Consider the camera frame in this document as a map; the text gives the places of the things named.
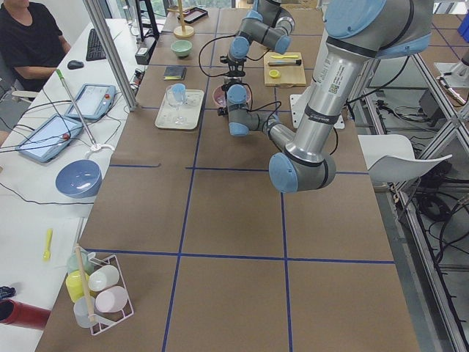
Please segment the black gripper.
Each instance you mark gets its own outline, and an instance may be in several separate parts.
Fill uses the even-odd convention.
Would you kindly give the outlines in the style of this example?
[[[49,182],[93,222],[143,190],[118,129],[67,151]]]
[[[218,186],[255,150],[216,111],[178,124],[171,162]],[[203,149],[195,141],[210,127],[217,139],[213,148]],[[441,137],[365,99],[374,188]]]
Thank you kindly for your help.
[[[227,107],[218,108],[217,109],[217,114],[218,114],[218,116],[228,117],[229,116],[228,108]]]
[[[236,59],[226,55],[220,56],[220,62],[228,66],[228,71],[224,73],[224,76],[229,78],[242,78],[245,76],[244,64],[246,58]]]

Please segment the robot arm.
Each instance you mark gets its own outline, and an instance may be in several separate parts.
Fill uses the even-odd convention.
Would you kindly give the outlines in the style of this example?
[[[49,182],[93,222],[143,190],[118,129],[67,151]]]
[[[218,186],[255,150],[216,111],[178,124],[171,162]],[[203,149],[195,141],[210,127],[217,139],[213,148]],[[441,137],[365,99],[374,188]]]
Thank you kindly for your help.
[[[244,63],[253,42],[278,54],[287,52],[295,29],[292,15],[281,6],[281,1],[254,1],[253,7],[242,19],[239,29],[221,62],[228,65],[228,78],[242,78]]]
[[[305,91],[306,105],[296,131],[288,129],[274,114],[249,109],[242,85],[243,66],[251,44],[259,43],[284,54],[295,21],[279,1],[255,1],[242,19],[221,61],[229,132],[245,136],[261,131],[277,146],[269,162],[269,176],[283,193],[328,186],[336,165],[323,147],[346,103],[364,64],[422,52],[430,42],[431,1],[331,1],[325,12],[327,55]]]

